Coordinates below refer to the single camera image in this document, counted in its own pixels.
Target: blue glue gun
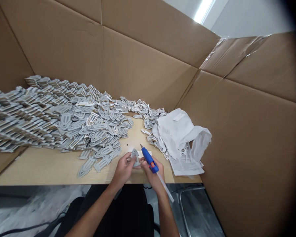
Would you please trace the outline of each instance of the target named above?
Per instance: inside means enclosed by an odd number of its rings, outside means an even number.
[[[151,171],[153,173],[157,173],[159,171],[159,168],[158,166],[156,165],[155,161],[153,160],[153,158],[151,157],[151,155],[149,154],[149,152],[147,151],[146,148],[144,148],[142,145],[141,146],[141,151],[142,151],[142,154],[143,156],[145,157],[148,165],[149,165],[149,168],[151,169]]]

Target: black cable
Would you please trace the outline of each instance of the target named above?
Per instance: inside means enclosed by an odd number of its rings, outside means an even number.
[[[41,226],[46,225],[46,224],[52,224],[52,223],[56,222],[56,221],[59,219],[59,217],[60,217],[61,214],[66,214],[66,213],[65,213],[65,212],[61,212],[61,213],[57,216],[57,218],[56,218],[55,220],[53,220],[52,222],[44,222],[44,223],[42,223],[42,224],[33,225],[33,226],[30,226],[30,227],[26,227],[26,228],[8,230],[8,231],[6,231],[6,232],[1,233],[1,234],[0,234],[0,237],[3,237],[3,236],[8,235],[8,234],[12,234],[12,233],[19,233],[19,232],[24,232],[24,231],[27,231],[27,230],[35,229],[35,228],[41,227]]]

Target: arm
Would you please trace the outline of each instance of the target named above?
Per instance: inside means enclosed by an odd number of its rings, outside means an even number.
[[[163,165],[156,159],[153,158],[156,165],[159,168],[159,173],[161,174],[164,180],[164,171]],[[159,207],[159,220],[160,220],[160,236],[161,237],[180,237],[177,224],[174,220],[170,202],[168,199],[168,194],[164,189],[159,177],[157,174],[152,173],[148,163],[144,160],[141,163],[142,168],[144,169],[150,185],[153,187],[154,191],[158,197],[158,207]]]
[[[89,237],[93,236],[98,228],[104,214],[108,210],[113,198],[117,192],[124,186],[129,179],[135,159],[130,159],[131,152],[126,153],[119,159],[114,177],[101,194],[97,201],[89,208],[89,210],[81,217],[74,227],[67,233],[66,237]]]

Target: white paper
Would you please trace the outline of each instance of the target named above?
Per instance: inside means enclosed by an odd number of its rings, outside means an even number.
[[[185,114],[178,114],[173,118],[174,121],[179,121]]]
[[[171,156],[169,157],[171,167],[175,176],[189,176],[204,173],[202,163],[192,158],[191,149],[188,147],[186,154],[174,160]]]
[[[211,133],[207,128],[194,126],[188,114],[176,109],[166,116],[160,117],[153,128],[154,136],[162,138],[169,152],[174,175],[197,175],[204,173],[201,158],[208,144]],[[190,149],[186,144],[193,140]],[[186,154],[181,156],[181,150],[186,148]]]
[[[184,116],[179,121],[174,121],[173,118],[178,114],[184,114]],[[207,145],[211,141],[211,133],[207,128],[194,126],[188,114],[181,109],[176,109],[168,115],[160,117],[157,122],[160,137],[162,137],[173,159],[180,158],[181,150],[187,142],[192,140],[194,140],[192,156],[195,160],[202,158]]]

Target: metal chair leg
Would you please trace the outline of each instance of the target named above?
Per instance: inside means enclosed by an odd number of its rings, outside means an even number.
[[[190,230],[187,226],[187,222],[186,222],[186,218],[185,218],[185,214],[184,214],[184,210],[183,210],[183,205],[182,205],[182,200],[181,200],[181,195],[183,192],[186,192],[186,191],[194,191],[194,190],[201,190],[201,189],[205,189],[205,187],[186,188],[186,189],[179,192],[179,203],[180,203],[181,212],[182,212],[183,220],[184,220],[184,225],[185,225],[188,237],[191,237],[191,233],[190,233]]]

